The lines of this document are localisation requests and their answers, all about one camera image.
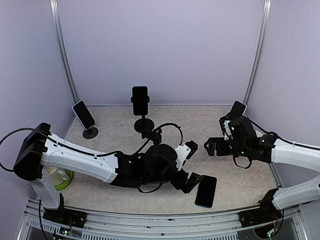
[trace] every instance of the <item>black cable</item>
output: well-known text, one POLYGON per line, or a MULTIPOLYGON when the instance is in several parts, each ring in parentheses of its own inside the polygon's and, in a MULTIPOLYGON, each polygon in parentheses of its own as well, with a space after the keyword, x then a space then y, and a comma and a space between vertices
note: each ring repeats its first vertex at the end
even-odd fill
POLYGON ((150 139, 145 141, 145 143, 137 151, 135 151, 135 153, 133 155, 138 154, 142 149, 144 149, 144 147, 148 144, 149 141, 150 141, 150 139))
MULTIPOLYGON (((57 141, 53 140, 51 137, 45 135, 43 132, 41 132, 41 131, 39 131, 39 130, 37 130, 37 129, 30 128, 30 127, 23 127, 23 128, 16 129, 16 130, 8 133, 7 135, 5 135, 5 136, 0 140, 0 146, 1 146, 1 144, 4 142, 4 140, 6 140, 6 139, 7 139, 8 137, 10 137, 12 134, 15 134, 15 133, 21 132, 21 131, 33 131, 33 132, 36 132, 36 133, 38 133, 38 134, 41 134, 42 136, 46 137, 47 139, 49 139, 49 140, 52 141, 53 143, 55 143, 55 144, 57 143, 57 141)), ((4 166, 1 164, 1 162, 0 162, 0 167, 1 167, 3 170, 7 171, 7 172, 11 172, 11 173, 14 172, 13 169, 8 169, 8 168, 4 167, 4 166)))
POLYGON ((249 165, 248 166, 240 166, 240 165, 238 165, 237 164, 237 161, 236 161, 236 156, 235 155, 233 155, 232 156, 232 158, 233 158, 233 162, 234 162, 234 164, 237 166, 237 167, 239 167, 239 168, 242 168, 242 169, 248 169, 248 168, 250 168, 251 167, 251 164, 252 164, 252 161, 250 161, 250 163, 249 163, 249 165))
POLYGON ((241 118, 246 118, 248 119, 253 125, 255 125, 258 129, 260 129, 261 131, 263 131, 265 134, 272 134, 274 136, 276 136, 278 139, 284 141, 285 143, 287 144, 291 144, 291 145, 294 145, 294 146, 297 146, 297 147, 301 147, 301 148, 306 148, 306 149, 312 149, 312 150, 317 150, 317 151, 320 151, 320 148, 319 147, 314 147, 314 146, 307 146, 307 145, 303 145, 303 144, 299 144, 299 143, 294 143, 293 141, 289 141, 289 140, 286 140, 282 137, 280 137, 276 132, 274 131, 266 131, 264 130, 261 126, 259 126, 258 124, 256 124, 254 121, 252 121, 249 117, 247 116, 243 116, 243 115, 240 115, 238 114, 241 118))
POLYGON ((151 191, 142 191, 141 188, 138 187, 138 191, 139 191, 140 193, 142 193, 142 194, 150 194, 150 193, 154 193, 155 191, 157 191, 158 189, 160 189, 160 188, 162 187, 162 185, 163 185, 163 183, 159 183, 159 185, 158 185, 155 189, 153 189, 153 190, 151 190, 151 191))
POLYGON ((272 238, 280 232, 280 230, 282 228, 282 225, 284 224, 284 219, 285 219, 285 209, 282 209, 282 220, 281 220, 281 223, 280 223, 280 227, 278 228, 278 230, 273 235, 271 235, 272 238))
MULTIPOLYGON (((51 142, 53 142, 54 144, 57 144, 61 147, 64 147, 66 149, 70 149, 72 151, 75 151, 75 152, 78 152, 78 153, 81 153, 81 154, 84 154, 84 155, 89 155, 89 156, 92 156, 92 157, 106 157, 106 156, 109 156, 109 155, 112 155, 112 154, 117 154, 117 153, 122 153, 121 151, 112 151, 112 152, 108 152, 108 153, 103 153, 103 154, 94 154, 94 153, 91 153, 91 152, 85 152, 85 151, 82 151, 82 150, 79 150, 79 149, 76 149, 76 148, 73 148, 71 146, 68 146, 68 145, 65 145, 63 143, 60 143, 60 142, 57 142, 56 140, 52 139, 51 137, 47 136, 46 134, 44 134, 43 132, 37 130, 37 129, 34 129, 34 128, 31 128, 31 127, 22 127, 22 128, 18 128, 10 133, 8 133, 7 135, 5 135, 1 140, 0 140, 0 146, 1 144, 4 142, 4 140, 6 140, 8 137, 10 137, 11 135, 17 133, 17 132, 21 132, 21 131, 32 131, 32 132, 36 132, 38 134, 41 134, 42 136, 44 136, 46 139, 50 140, 51 142)), ((8 169, 6 168, 5 166, 3 166, 0 162, 0 167, 7 171, 7 172, 14 172, 13 169, 8 169)))
MULTIPOLYGON (((179 145, 182 145, 182 143, 184 142, 184 134, 183 134, 181 127, 179 125, 172 123, 172 122, 168 122, 168 123, 164 123, 164 124, 156 127, 154 129, 154 131, 160 130, 161 128, 166 127, 166 126, 174 126, 175 128, 177 128, 179 130, 179 132, 180 132, 180 144, 179 145)), ((137 151, 135 151, 135 153, 133 155, 138 154, 148 144, 149 141, 150 141, 149 139, 147 141, 145 141, 145 143, 137 151)))
POLYGON ((49 239, 47 238, 47 236, 46 236, 44 227, 43 227, 43 225, 42 225, 42 220, 41 220, 41 199, 39 199, 39 222, 40 222, 41 232, 42 232, 45 240, 49 240, 49 239))

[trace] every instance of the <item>metal pole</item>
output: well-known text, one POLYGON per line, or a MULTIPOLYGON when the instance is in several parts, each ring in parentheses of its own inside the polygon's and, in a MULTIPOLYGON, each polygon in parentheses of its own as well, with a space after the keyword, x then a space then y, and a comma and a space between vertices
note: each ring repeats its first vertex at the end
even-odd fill
POLYGON ((69 89, 71 92, 73 102, 77 103, 77 102, 79 102, 79 96, 77 93, 74 79, 71 74, 70 65, 69 65, 69 61, 68 61, 68 57, 67 57, 66 46, 64 43, 62 26, 61 26, 60 16, 59 16, 58 0, 50 0, 50 5, 51 5, 53 23, 54 23, 58 43, 59 43, 59 49, 60 49, 61 59, 62 59, 63 66, 64 66, 66 79, 67 79, 67 82, 69 85, 69 89))
POLYGON ((262 20, 261 20, 261 26, 260 26, 260 33, 259 33, 259 39, 258 39, 258 45, 255 51, 254 56, 254 62, 250 74, 250 80, 249 84, 245 93, 245 97, 243 100, 243 103, 248 105, 250 97, 252 95, 252 91, 254 88, 254 84, 257 77, 257 72, 260 64, 260 59, 264 47, 264 42, 266 38, 266 32, 267 32, 267 25, 269 20, 269 14, 270 14, 270 8, 271 8, 271 0, 264 0, 264 6, 263 6, 263 13, 262 13, 262 20))

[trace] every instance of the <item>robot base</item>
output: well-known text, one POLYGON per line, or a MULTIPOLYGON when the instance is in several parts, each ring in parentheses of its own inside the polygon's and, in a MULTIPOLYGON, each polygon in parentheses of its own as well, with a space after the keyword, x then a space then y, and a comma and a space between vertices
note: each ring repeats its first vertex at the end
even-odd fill
POLYGON ((93 139, 95 138, 99 133, 99 130, 96 127, 91 127, 88 130, 84 130, 82 133, 82 136, 85 139, 93 139))
POLYGON ((83 229, 87 219, 84 211, 64 208, 64 197, 60 193, 60 206, 57 210, 44 209, 43 218, 58 224, 83 229))
POLYGON ((153 130, 155 128, 154 122, 149 118, 141 118, 134 123, 134 130, 138 133, 142 133, 144 129, 153 130))

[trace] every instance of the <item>smartphone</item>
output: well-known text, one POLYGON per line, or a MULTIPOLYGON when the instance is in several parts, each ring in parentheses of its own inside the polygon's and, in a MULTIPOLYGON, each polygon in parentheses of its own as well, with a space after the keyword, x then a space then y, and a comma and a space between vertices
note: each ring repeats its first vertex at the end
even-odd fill
POLYGON ((195 205, 210 209, 213 206, 215 192, 217 186, 217 178, 213 176, 203 176, 199 183, 198 192, 195 198, 195 205))
POLYGON ((72 110, 85 130, 96 124, 84 101, 78 101, 72 106, 72 110))
POLYGON ((247 105, 245 105, 240 101, 235 101, 230 112, 234 112, 242 116, 245 113, 246 109, 247 109, 247 105))
POLYGON ((148 88, 146 86, 134 86, 132 88, 133 115, 148 115, 148 88))

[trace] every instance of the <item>black phone mount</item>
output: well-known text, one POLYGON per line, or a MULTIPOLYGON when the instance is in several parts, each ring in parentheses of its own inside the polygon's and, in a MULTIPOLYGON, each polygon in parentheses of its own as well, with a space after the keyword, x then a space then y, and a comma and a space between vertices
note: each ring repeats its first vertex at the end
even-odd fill
MULTIPOLYGON (((140 98, 140 96, 135 95, 132 91, 131 103, 133 103, 133 108, 139 108, 139 106, 136 106, 134 98, 140 98)), ((148 96, 144 104, 148 105, 149 102, 150 97, 148 96)), ((147 136, 150 135, 150 131, 152 131, 155 128, 154 122, 151 119, 146 118, 146 115, 148 115, 148 109, 146 112, 143 112, 141 115, 139 115, 141 116, 141 119, 137 120, 134 123, 134 130, 136 130, 138 133, 142 135, 142 139, 148 138, 147 136)))
POLYGON ((85 139, 93 139, 98 135, 98 133, 99 133, 98 128, 92 126, 88 130, 84 130, 83 133, 82 133, 82 136, 85 139))

